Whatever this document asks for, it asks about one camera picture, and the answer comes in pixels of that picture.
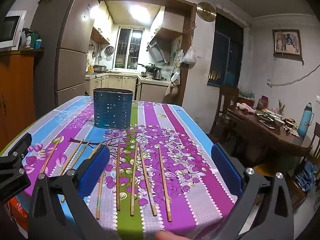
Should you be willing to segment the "person's thumb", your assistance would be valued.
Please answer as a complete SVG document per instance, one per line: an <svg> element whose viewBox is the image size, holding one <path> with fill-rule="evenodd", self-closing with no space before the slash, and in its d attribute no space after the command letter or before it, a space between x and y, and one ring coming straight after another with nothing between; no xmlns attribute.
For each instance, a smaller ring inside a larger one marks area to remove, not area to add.
<svg viewBox="0 0 320 240"><path fill-rule="evenodd" d="M161 230L155 234L156 240L190 240L187 237L178 236L170 231Z"/></svg>

